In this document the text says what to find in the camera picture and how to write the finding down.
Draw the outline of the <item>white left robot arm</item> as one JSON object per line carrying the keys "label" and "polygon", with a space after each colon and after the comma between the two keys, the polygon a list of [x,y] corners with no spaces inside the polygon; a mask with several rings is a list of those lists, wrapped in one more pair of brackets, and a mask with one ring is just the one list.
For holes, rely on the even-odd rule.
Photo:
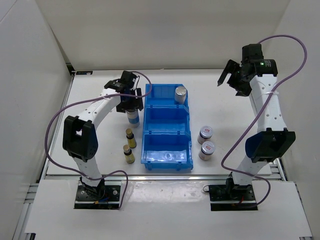
{"label": "white left robot arm", "polygon": [[142,91],[135,88],[138,76],[123,71],[119,79],[110,80],[99,97],[77,116],[64,120],[62,147],[76,162],[84,176],[81,183],[87,187],[87,194],[93,200],[100,200],[105,194],[95,155],[98,150],[96,130],[113,109],[126,113],[129,123],[135,128],[140,124],[139,113],[143,109]]}

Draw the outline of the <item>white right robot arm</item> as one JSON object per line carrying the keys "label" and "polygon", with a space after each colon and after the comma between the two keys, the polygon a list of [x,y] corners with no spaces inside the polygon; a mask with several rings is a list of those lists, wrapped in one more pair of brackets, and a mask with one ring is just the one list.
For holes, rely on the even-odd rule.
{"label": "white right robot arm", "polygon": [[278,69],[275,60],[265,59],[259,43],[242,47],[242,60],[229,60],[220,75],[220,86],[227,75],[227,84],[236,90],[236,95],[249,97],[257,118],[257,132],[245,141],[245,157],[237,169],[232,170],[224,193],[230,200],[238,199],[247,189],[254,176],[267,163],[280,158],[296,139],[282,117],[277,83]]}

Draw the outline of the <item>tall jar silver lid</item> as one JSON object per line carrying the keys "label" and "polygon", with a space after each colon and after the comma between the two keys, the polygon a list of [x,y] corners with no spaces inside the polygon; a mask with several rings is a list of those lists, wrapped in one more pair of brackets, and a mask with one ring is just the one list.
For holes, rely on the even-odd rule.
{"label": "tall jar silver lid", "polygon": [[174,92],[174,101],[179,104],[183,105],[185,103],[187,97],[187,89],[184,86],[178,86],[175,88]]}

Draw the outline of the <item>blue three-compartment bin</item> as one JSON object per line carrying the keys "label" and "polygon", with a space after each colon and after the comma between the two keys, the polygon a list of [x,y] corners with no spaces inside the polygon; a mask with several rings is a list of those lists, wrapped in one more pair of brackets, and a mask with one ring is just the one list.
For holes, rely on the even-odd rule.
{"label": "blue three-compartment bin", "polygon": [[149,171],[191,171],[192,134],[188,91],[184,104],[175,102],[182,84],[146,84],[140,162]]}

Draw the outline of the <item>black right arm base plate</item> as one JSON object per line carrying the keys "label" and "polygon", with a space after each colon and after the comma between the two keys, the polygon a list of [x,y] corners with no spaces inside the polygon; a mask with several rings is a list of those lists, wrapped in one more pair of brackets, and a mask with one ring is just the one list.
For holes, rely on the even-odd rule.
{"label": "black right arm base plate", "polygon": [[202,191],[209,194],[212,212],[258,210],[252,185],[236,185],[228,178],[225,184],[205,185]]}

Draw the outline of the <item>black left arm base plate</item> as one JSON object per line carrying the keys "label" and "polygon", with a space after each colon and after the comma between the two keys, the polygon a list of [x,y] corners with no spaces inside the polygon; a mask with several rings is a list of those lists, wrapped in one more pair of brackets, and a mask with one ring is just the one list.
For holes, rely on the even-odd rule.
{"label": "black left arm base plate", "polygon": [[120,206],[121,186],[107,185],[101,180],[95,187],[79,183],[74,200],[74,209],[117,210]]}

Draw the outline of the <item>aluminium table edge rail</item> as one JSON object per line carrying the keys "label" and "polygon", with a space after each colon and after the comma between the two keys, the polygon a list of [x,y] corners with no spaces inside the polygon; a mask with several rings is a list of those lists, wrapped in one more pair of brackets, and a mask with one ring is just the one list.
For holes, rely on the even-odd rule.
{"label": "aluminium table edge rail", "polygon": [[[227,175],[129,175],[129,181],[222,181],[225,180]],[[267,180],[281,181],[279,173],[262,176]],[[78,175],[47,175],[44,180],[79,180]],[[124,181],[124,175],[114,175],[106,178],[107,181]]]}

